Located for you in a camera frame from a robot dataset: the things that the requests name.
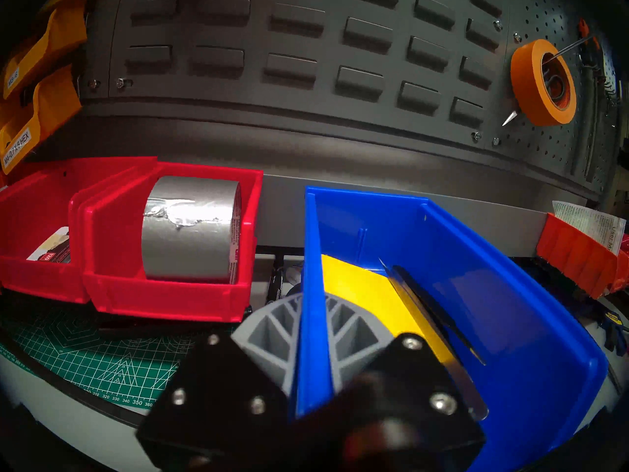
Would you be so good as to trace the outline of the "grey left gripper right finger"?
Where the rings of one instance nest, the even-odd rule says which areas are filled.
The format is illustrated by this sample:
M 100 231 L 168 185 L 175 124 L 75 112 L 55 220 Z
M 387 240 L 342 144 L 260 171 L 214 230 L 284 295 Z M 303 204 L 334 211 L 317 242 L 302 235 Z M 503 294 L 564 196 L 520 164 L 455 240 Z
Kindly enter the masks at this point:
M 326 297 L 333 396 L 296 424 L 295 471 L 467 471 L 486 437 L 427 341 Z

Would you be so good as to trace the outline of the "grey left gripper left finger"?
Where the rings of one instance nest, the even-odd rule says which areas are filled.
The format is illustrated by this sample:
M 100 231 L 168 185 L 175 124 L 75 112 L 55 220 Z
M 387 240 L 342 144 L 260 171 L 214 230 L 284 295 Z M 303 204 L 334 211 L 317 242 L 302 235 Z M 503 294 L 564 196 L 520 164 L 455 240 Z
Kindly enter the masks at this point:
M 274 442 L 293 414 L 300 316 L 294 296 L 253 312 L 231 334 L 214 329 L 198 341 L 138 428 L 155 467 L 257 457 Z

